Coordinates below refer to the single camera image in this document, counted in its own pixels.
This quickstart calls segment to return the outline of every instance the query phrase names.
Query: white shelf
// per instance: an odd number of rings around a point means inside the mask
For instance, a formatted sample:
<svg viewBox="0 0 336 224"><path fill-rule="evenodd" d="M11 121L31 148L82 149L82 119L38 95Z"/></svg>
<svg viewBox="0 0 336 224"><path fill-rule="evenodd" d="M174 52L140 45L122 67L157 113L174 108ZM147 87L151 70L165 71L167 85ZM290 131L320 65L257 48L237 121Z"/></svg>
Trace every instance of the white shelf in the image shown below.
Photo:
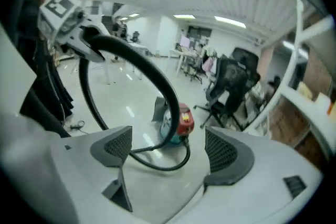
<svg viewBox="0 0 336 224"><path fill-rule="evenodd" d="M284 87L281 94L294 104L311 124L311 129L326 156L336 152L336 124L318 105L290 87Z"/></svg>
<svg viewBox="0 0 336 224"><path fill-rule="evenodd" d="M302 31L302 33L299 35L300 42L307 41L314 36L323 34L324 32L331 30L334 26L335 22L333 17L331 15L328 15L316 24Z"/></svg>

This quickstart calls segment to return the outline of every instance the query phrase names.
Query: white floor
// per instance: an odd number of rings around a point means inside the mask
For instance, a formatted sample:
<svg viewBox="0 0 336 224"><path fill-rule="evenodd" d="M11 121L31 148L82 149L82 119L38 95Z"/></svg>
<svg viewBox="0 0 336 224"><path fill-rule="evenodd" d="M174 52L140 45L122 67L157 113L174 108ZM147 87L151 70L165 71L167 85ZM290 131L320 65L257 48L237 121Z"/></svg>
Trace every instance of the white floor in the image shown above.
<svg viewBox="0 0 336 224"><path fill-rule="evenodd" d="M190 81L180 72L176 77L177 59L172 59L166 71L167 59L150 58L168 77L180 102L186 103L192 110L195 129L190 134L191 158L181 169L174 172L158 172L147 168L128 157L123 171L130 197L133 214L150 223L163 223L173 217L195 195L202 185L203 178L209 173L209 163L204 151L205 131L200 124L207 117L207 112L194 110L195 104L206 103L203 85ZM139 73L132 72L132 67L125 62L109 61L111 84L106 84L102 64L91 63L89 82L94 101L108 127L122 125L133 126L133 149L147 147L159 142L158 125L152 123L154 103L161 96L156 87L146 78L139 80ZM58 72L73 98L74 109L71 124L85 121L83 131L88 133L100 131L92 117L79 85L77 61L67 60L58 67ZM218 126L210 119L208 125ZM80 131L71 135L83 135ZM166 148L148 153L143 157L153 163L169 167L179 163L185 156L185 149Z"/></svg>

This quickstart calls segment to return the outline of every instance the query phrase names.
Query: computer monitor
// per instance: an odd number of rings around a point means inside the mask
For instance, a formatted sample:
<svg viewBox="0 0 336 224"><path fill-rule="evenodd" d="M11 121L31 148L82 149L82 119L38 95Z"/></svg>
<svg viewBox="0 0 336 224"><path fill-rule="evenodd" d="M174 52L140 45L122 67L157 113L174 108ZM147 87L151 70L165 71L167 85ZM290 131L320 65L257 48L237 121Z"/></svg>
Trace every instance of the computer monitor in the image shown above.
<svg viewBox="0 0 336 224"><path fill-rule="evenodd" d="M185 47L185 48L189 48L190 45L190 39L188 39L185 36L181 37L181 41L180 41L180 46Z"/></svg>

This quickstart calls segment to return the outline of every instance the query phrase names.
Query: ceiling light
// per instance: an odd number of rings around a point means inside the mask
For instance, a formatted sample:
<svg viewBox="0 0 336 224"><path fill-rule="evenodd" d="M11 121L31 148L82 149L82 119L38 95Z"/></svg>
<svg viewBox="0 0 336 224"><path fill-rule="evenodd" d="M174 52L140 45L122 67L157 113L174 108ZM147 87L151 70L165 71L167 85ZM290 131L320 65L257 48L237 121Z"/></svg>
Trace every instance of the ceiling light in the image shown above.
<svg viewBox="0 0 336 224"><path fill-rule="evenodd" d="M288 48L288 49L294 51L294 44L289 43L288 41L285 41L285 40L282 42L282 44L283 44L286 48ZM299 49L299 54L300 54L302 57L308 59L308 53L307 53L305 50L303 50L303 49Z"/></svg>
<svg viewBox="0 0 336 224"><path fill-rule="evenodd" d="M195 19L194 15L176 14L174 15L177 19Z"/></svg>
<svg viewBox="0 0 336 224"><path fill-rule="evenodd" d="M239 26L239 27L242 27L242 28L246 28L245 24L243 24L241 22L237 22L236 20L231 20L231 19L227 19L227 18L223 18L223 17L218 17L218 16L215 16L215 19L217 21L220 21L220 22L224 22L224 23L236 25L236 26Z"/></svg>

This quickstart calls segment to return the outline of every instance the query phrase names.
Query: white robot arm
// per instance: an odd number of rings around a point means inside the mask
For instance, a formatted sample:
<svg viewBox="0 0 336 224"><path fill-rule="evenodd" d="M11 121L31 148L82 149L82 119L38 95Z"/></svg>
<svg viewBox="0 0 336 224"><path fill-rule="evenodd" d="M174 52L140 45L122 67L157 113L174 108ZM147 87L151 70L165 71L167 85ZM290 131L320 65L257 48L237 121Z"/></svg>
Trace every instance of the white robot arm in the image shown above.
<svg viewBox="0 0 336 224"><path fill-rule="evenodd" d="M73 51L93 62L104 61L88 40L98 34L110 36L110 33L102 22L85 13L81 1L46 0L39 10L38 28L60 53Z"/></svg>

